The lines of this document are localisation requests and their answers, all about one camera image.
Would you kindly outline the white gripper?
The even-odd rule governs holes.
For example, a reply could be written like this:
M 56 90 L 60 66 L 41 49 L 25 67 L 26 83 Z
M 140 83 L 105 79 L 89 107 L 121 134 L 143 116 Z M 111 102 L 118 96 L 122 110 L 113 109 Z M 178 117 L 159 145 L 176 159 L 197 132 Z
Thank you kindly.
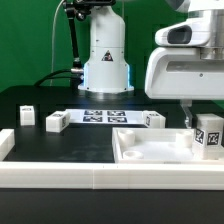
M 190 18 L 160 29 L 146 71 L 151 99 L 180 99 L 192 127 L 191 100 L 224 99 L 224 18 Z

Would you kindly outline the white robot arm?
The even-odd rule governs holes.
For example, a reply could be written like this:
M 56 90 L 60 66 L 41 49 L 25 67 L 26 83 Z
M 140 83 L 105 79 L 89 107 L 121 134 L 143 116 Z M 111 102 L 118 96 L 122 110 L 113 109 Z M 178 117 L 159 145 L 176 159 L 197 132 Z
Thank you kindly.
M 194 100 L 224 100 L 224 0 L 165 0 L 186 21 L 160 29 L 148 61 L 145 93 L 178 99 L 192 126 Z M 124 60 L 125 23 L 109 5 L 94 4 L 90 58 L 79 89 L 104 97 L 133 89 Z

